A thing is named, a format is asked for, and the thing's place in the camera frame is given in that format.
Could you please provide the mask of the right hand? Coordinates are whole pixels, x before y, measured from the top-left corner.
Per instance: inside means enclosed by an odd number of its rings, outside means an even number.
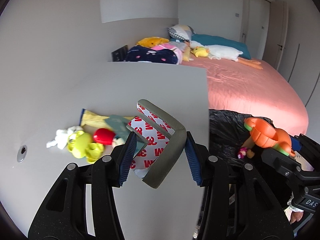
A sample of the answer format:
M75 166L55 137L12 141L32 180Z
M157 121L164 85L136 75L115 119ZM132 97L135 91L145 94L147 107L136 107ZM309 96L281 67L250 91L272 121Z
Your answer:
M296 212L296 211L292 211L291 212L291 217L290 217L290 224L293 224L294 222L299 222L302 217L303 217L303 213L304 212Z

